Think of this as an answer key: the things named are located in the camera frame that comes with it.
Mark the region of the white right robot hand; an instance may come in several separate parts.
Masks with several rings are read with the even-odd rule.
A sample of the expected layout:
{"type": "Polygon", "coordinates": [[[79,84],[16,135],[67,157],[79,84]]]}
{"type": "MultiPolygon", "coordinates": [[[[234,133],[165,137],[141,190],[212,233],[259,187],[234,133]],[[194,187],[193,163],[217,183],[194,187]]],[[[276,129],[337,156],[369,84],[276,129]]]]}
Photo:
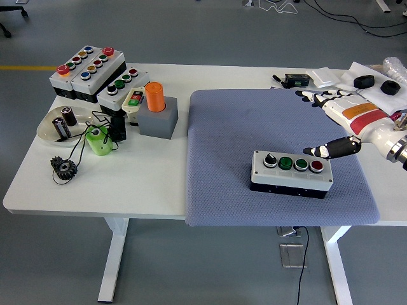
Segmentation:
{"type": "Polygon", "coordinates": [[[298,90],[296,95],[312,107],[320,107],[328,118],[342,126],[348,136],[318,147],[303,150],[324,159],[356,154],[363,143],[373,144],[391,162],[401,162],[406,168],[406,128],[360,95],[343,90],[328,90],[321,94],[298,90]]]}

